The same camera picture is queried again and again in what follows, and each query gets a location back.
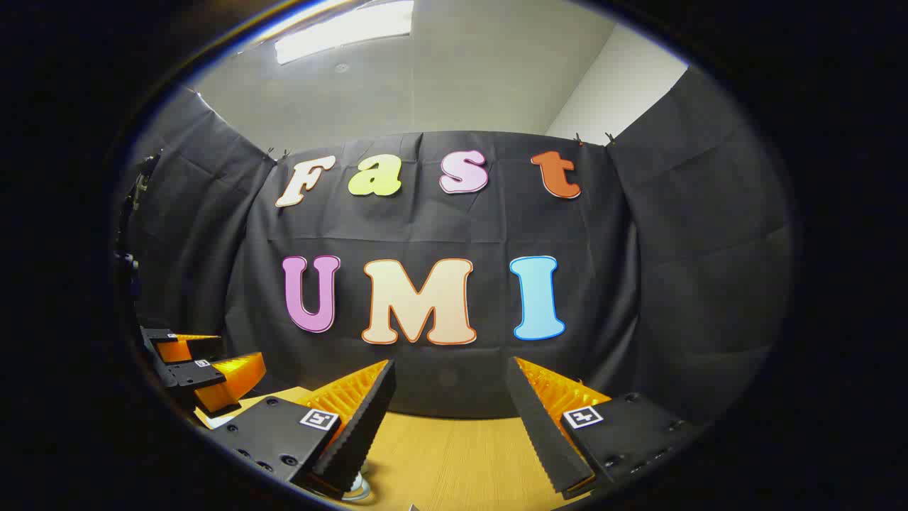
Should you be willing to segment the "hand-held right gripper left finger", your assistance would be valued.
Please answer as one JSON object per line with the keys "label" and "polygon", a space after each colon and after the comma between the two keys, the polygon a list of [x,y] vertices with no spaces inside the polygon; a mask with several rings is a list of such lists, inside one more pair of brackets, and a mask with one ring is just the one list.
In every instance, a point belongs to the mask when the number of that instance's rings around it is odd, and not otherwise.
{"label": "hand-held right gripper left finger", "polygon": [[266,397],[209,436],[273,478],[340,498],[354,486],[396,390],[385,360],[291,401]]}

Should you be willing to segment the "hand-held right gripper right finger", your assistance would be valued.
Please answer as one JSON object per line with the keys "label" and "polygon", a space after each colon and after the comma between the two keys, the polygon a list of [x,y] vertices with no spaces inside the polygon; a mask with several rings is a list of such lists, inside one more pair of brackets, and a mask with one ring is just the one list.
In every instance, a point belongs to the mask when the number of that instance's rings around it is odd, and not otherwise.
{"label": "hand-held right gripper right finger", "polygon": [[506,363],[505,381],[549,482],[565,498],[633,484],[698,431],[639,392],[607,397],[519,357]]}

